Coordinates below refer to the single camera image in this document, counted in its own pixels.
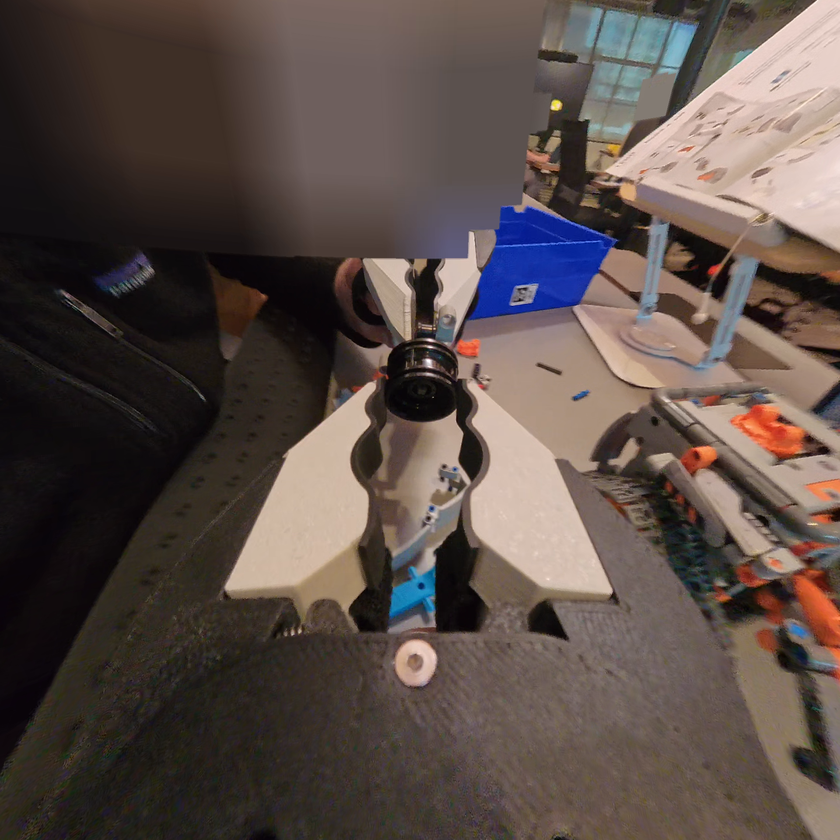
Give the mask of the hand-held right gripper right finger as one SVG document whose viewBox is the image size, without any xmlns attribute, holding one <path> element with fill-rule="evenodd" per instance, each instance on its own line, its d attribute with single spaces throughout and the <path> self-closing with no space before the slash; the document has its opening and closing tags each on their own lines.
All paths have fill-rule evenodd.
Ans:
<svg viewBox="0 0 840 840">
<path fill-rule="evenodd" d="M 607 602 L 613 587 L 551 451 L 478 385 L 459 386 L 456 415 L 468 588 L 487 607 Z"/>
</svg>

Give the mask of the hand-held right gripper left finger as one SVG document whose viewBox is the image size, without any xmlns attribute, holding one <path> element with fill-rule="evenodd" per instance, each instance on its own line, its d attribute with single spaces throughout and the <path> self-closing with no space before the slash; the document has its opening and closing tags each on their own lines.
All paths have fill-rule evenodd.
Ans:
<svg viewBox="0 0 840 840">
<path fill-rule="evenodd" d="M 364 387 L 290 448 L 226 582 L 233 600 L 351 605 L 391 571 L 373 478 L 386 421 Z"/>
</svg>

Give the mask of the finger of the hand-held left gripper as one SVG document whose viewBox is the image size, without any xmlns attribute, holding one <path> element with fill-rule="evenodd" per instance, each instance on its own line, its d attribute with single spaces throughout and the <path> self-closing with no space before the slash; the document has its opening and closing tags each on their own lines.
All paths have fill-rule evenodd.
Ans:
<svg viewBox="0 0 840 840">
<path fill-rule="evenodd" d="M 391 336 L 391 347 L 413 340 L 417 328 L 415 270 L 411 259 L 363 259 L 368 291 Z"/>
<path fill-rule="evenodd" d="M 481 269 L 477 257 L 433 259 L 433 338 L 456 344 L 478 289 Z"/>
</svg>

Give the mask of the small black wheel assembly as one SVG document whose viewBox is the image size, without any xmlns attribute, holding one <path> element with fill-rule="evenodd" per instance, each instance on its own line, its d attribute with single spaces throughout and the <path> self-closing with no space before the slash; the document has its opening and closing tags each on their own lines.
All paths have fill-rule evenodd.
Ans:
<svg viewBox="0 0 840 840">
<path fill-rule="evenodd" d="M 435 339 L 412 339 L 389 353 L 385 369 L 385 406 L 408 422 L 432 423 L 456 408 L 458 360 Z"/>
</svg>

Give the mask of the grey curved panel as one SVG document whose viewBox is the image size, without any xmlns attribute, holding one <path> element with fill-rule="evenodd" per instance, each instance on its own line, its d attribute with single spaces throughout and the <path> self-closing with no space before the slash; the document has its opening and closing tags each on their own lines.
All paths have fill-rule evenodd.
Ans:
<svg viewBox="0 0 840 840">
<path fill-rule="evenodd" d="M 393 571 L 399 571 L 415 560 L 425 551 L 432 537 L 458 519 L 462 496 L 468 485 L 469 478 L 460 466 L 440 465 L 434 490 L 444 494 L 443 502 L 429 502 L 414 533 L 392 551 Z"/>
</svg>

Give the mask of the blue plastic separator tool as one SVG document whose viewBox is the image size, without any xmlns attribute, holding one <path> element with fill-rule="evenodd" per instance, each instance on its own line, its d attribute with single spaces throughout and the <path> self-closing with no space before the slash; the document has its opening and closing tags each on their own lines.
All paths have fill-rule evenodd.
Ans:
<svg viewBox="0 0 840 840">
<path fill-rule="evenodd" d="M 408 565 L 392 592 L 389 631 L 436 626 L 436 566 Z"/>
</svg>

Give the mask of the person's left hand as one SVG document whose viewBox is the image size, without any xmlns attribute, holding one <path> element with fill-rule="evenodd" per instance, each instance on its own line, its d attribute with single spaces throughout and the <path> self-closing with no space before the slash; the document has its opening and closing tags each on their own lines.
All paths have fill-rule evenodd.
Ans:
<svg viewBox="0 0 840 840">
<path fill-rule="evenodd" d="M 392 336 L 367 287 L 362 259 L 348 258 L 338 266 L 333 292 L 340 310 L 339 328 L 347 339 L 366 349 L 392 346 Z"/>
</svg>

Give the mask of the blue plastic bin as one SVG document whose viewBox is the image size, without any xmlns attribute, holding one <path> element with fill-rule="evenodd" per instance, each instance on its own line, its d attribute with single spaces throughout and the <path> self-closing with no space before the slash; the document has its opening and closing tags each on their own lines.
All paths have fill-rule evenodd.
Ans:
<svg viewBox="0 0 840 840">
<path fill-rule="evenodd" d="M 615 239 L 545 209 L 504 206 L 472 320 L 582 303 Z"/>
</svg>

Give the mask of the black perforated board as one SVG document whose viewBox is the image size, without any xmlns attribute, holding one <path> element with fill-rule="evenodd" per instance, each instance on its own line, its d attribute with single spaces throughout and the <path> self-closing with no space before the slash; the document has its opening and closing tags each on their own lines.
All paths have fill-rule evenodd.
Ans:
<svg viewBox="0 0 840 840">
<path fill-rule="evenodd" d="M 227 367 L 215 424 L 174 474 L 127 543 L 81 599 L 75 579 L 42 598 L 38 628 L 73 607 L 73 645 L 2 774 L 2 837 L 16 837 L 57 784 L 88 730 L 119 691 L 135 688 L 178 637 L 224 599 L 245 532 L 282 456 L 324 415 L 332 352 L 290 318 L 269 313 Z"/>
</svg>

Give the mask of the black office chair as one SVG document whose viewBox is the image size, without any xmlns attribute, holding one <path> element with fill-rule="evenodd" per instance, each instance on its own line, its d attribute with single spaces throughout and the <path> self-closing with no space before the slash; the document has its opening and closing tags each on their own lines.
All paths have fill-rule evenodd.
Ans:
<svg viewBox="0 0 840 840">
<path fill-rule="evenodd" d="M 581 210 L 585 188 L 590 180 L 586 156 L 590 121 L 564 120 L 560 126 L 560 157 L 557 182 L 548 208 L 574 222 Z"/>
</svg>

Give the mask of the white flat sheet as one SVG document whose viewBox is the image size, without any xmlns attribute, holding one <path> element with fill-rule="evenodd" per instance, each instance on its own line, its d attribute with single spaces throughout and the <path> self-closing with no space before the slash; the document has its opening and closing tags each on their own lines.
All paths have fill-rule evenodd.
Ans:
<svg viewBox="0 0 840 840">
<path fill-rule="evenodd" d="M 639 321 L 633 309 L 592 304 L 573 312 L 609 370 L 627 384 L 657 390 L 743 381 L 726 362 L 701 367 L 707 346 L 672 316 L 655 312 Z"/>
</svg>

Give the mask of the grey orange tracked toy robot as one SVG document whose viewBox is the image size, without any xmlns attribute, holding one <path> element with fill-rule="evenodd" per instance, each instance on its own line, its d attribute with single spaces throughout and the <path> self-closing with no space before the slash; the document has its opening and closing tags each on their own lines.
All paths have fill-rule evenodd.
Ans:
<svg viewBox="0 0 840 840">
<path fill-rule="evenodd" d="M 759 645 L 795 677 L 795 767 L 838 792 L 838 432 L 768 387 L 663 388 L 591 452 L 596 489 L 665 557 L 719 640 L 762 615 Z"/>
</svg>

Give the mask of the open instruction booklet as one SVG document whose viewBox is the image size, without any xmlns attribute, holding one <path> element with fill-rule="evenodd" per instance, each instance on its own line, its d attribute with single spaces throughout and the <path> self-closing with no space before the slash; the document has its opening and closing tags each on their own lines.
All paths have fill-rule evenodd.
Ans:
<svg viewBox="0 0 840 840">
<path fill-rule="evenodd" d="M 839 2 L 814 2 L 610 176 L 729 198 L 839 246 Z"/>
</svg>

